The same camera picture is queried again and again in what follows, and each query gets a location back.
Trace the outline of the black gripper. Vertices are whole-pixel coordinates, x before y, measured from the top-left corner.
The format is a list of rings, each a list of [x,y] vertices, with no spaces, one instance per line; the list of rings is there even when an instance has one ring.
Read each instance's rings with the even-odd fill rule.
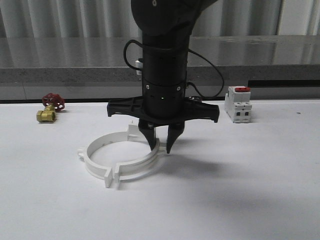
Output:
[[[194,119],[218,122],[217,105],[185,97],[187,86],[188,46],[178,49],[143,49],[142,96],[112,100],[107,114],[139,118],[138,129],[149,147],[156,146],[155,125],[168,125],[166,152],[169,154],[177,138],[184,132],[185,122]]]

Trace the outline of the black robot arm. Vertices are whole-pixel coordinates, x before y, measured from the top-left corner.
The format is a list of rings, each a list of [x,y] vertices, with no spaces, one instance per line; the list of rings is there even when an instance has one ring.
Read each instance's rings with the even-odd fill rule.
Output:
[[[193,27],[210,0],[133,0],[133,18],[142,31],[142,96],[112,100],[109,116],[120,114],[139,119],[139,131],[151,149],[156,128],[168,127],[170,151],[183,133],[185,122],[205,119],[217,122],[220,110],[185,96],[189,42]]]

